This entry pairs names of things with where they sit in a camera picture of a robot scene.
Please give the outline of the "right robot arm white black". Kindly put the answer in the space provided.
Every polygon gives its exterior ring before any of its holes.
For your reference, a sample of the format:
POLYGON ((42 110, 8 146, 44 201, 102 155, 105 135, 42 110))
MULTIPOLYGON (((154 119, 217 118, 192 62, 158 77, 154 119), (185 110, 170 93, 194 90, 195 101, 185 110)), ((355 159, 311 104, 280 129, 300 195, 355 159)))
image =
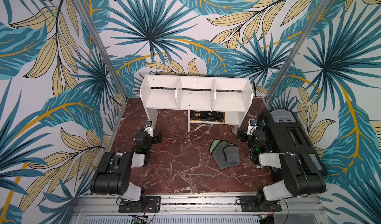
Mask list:
POLYGON ((326 191, 324 176, 327 171, 314 148, 309 147, 304 153, 273 153, 268 152, 266 135, 262 131, 258 136, 238 131, 237 138, 248 144, 251 160, 257 168, 272 168, 273 179, 278 180, 261 188, 253 197, 241 196, 244 212, 255 209, 266 212, 270 208, 281 211, 278 203, 281 200, 326 191))

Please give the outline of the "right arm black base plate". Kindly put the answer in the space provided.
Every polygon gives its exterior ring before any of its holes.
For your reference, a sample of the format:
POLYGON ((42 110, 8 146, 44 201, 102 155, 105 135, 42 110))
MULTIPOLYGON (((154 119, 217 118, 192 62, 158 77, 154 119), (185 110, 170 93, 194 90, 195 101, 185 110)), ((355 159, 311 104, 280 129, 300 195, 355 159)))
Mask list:
POLYGON ((257 196, 240 196, 237 204, 241 206, 242 212, 280 212, 282 211, 279 201, 268 201, 257 196))

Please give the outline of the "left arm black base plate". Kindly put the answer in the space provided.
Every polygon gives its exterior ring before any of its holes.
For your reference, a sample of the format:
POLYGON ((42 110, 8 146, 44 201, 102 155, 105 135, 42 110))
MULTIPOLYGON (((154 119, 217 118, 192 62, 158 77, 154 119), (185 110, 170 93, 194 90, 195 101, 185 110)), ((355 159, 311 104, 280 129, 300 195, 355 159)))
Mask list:
POLYGON ((161 206, 160 196, 145 196, 139 201, 122 201, 119 213, 158 213, 161 206))

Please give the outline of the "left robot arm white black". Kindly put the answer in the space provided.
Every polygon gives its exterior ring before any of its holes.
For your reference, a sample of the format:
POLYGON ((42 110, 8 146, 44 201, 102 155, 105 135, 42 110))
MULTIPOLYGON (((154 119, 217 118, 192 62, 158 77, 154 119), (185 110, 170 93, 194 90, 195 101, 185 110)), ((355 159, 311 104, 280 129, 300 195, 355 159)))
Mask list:
POLYGON ((131 182, 131 172, 133 168, 146 166, 152 145, 161 142, 162 132, 152 135, 147 128, 136 134, 132 151, 104 153, 90 183, 91 193, 115 196, 126 202, 143 202, 145 191, 131 182))

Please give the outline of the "grey and green microfibre cloth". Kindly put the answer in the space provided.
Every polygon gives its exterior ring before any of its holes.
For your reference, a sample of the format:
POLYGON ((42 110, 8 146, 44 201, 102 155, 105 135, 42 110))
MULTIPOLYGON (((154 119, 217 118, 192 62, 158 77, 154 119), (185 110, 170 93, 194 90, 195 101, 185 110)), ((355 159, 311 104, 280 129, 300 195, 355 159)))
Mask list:
POLYGON ((239 146, 226 140, 213 140, 209 152, 221 170, 240 164, 239 146))

